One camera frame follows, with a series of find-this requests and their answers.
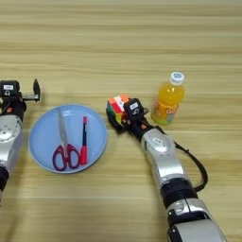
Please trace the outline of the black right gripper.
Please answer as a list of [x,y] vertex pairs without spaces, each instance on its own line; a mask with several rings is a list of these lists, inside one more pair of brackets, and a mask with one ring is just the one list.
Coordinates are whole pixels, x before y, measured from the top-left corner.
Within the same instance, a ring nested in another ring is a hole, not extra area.
[[138,141],[142,140],[142,137],[147,131],[153,129],[153,126],[150,125],[145,118],[147,113],[148,109],[139,110],[138,108],[134,111],[126,111],[126,118],[122,121],[123,127],[115,120],[111,112],[106,111],[108,120],[117,133],[123,133],[127,130],[131,135],[136,137]]

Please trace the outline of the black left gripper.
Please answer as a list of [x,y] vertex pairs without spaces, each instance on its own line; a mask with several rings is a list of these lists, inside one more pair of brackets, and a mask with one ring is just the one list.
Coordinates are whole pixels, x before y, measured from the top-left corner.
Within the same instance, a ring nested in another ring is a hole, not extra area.
[[40,101],[41,98],[41,88],[38,80],[35,78],[33,83],[34,95],[8,95],[2,96],[2,101],[0,102],[0,116],[2,115],[16,115],[21,120],[24,120],[24,115],[26,112],[26,102],[35,100]]

